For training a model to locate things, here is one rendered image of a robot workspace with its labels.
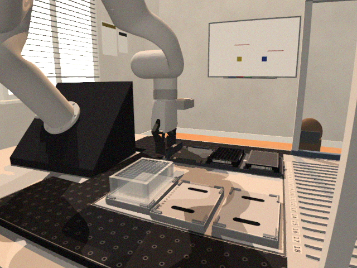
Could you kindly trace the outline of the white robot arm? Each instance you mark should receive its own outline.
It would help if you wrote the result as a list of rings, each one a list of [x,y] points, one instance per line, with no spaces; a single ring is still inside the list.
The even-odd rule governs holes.
[[[176,101],[178,110],[193,108],[194,99],[177,98],[177,77],[183,72],[184,59],[173,30],[147,8],[144,0],[101,1],[115,27],[161,49],[140,51],[131,59],[137,77],[153,79],[153,98]],[[80,108],[68,102],[47,76],[21,55],[32,9],[33,0],[0,0],[0,83],[33,111],[36,119],[46,122],[48,133],[59,134],[75,124]]]

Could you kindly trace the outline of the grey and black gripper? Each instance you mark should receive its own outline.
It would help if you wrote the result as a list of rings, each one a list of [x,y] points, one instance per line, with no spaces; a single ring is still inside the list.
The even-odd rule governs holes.
[[[162,132],[160,132],[161,130]],[[165,133],[167,147],[176,143],[177,110],[176,101],[168,99],[153,99],[151,114],[151,133],[155,139],[156,154],[165,154]],[[161,134],[162,136],[160,136]]]

